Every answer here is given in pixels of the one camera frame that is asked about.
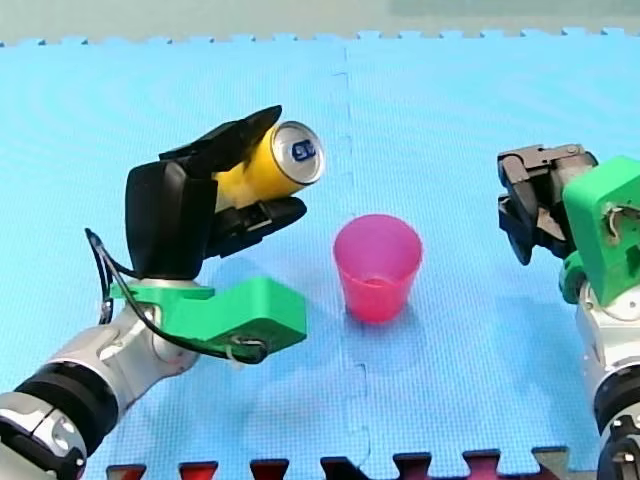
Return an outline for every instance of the green bracket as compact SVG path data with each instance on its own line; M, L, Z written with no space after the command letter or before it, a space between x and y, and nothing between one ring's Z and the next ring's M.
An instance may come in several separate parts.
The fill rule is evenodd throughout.
M270 278L253 278L223 292L141 284L129 289L138 302L160 309L163 332L211 352L224 352L235 336L265 342L269 354L307 336L304 297ZM123 298L117 285L112 294Z
M577 305L580 297L580 287L584 283L586 275L582 259L578 252L573 252L565 261L560 271L560 291L562 298L571 305Z
M563 294L573 298L565 290L582 274L608 305L640 283L640 162L619 156L602 163L573 180L563 200L577 248L565 264Z

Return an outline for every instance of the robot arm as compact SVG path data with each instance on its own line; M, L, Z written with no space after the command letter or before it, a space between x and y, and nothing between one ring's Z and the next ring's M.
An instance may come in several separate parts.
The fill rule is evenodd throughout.
M306 213L288 195L302 186L271 188L279 195L255 194L241 205L218 192L221 174L234 172L234 184L242 183L280 113L271 107L227 122L131 170L125 220L133 268L117 263L86 230L102 286L98 325L0 394L0 480L77 480L104 438L160 380L189 370L201 355L257 364L304 340L298 293L265 278L223 292L194 281L205 259L255 245ZM321 152L319 144L314 151ZM277 182L274 175L264 181ZM125 301L115 317L114 298ZM259 304L252 305L254 298Z
M580 145L498 157L500 228L520 262L536 245L563 260L598 429L598 478L640 478L640 163L598 165Z

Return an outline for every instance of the can lid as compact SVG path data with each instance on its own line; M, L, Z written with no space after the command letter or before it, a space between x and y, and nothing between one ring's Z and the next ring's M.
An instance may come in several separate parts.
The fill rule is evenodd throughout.
M317 135L299 122L284 122L276 128L271 149L278 167L296 183L310 185L324 173L324 150Z

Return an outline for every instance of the plastic cup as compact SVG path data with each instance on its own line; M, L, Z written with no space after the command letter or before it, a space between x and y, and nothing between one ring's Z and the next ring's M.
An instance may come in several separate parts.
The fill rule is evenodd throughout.
M422 242L398 218L365 215L342 228L333 254L349 312L366 323L385 323L407 303Z

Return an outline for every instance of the blue foam mat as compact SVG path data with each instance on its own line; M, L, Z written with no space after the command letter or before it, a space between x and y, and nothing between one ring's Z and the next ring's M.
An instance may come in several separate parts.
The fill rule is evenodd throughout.
M495 156L576 141L601 159L640 158L640 39L534 33L1 49L0 389L97 319L82 228L126 260L128 170L281 103L328 151L326 176L301 193L309 213L210 261L199 280L225 288L266 273L299 289L309 340L241 372L202 359L157 385L86 478L144 463L149 478L171 479L180 462L215 460L215 478L236 480L265 458L289 459L289 479L320 478L321 457L346 456L380 479L397 475L394 454L425 451L431 475L455 476L470 450L500 450L499 470L518 474L537 471L531 449L555 446L571 450L572 468L593 469L597 435L560 265L542 251L526 269L516 263L497 228ZM344 315L330 252L344 223L375 211L413 224L427 255L402 318L370 330Z

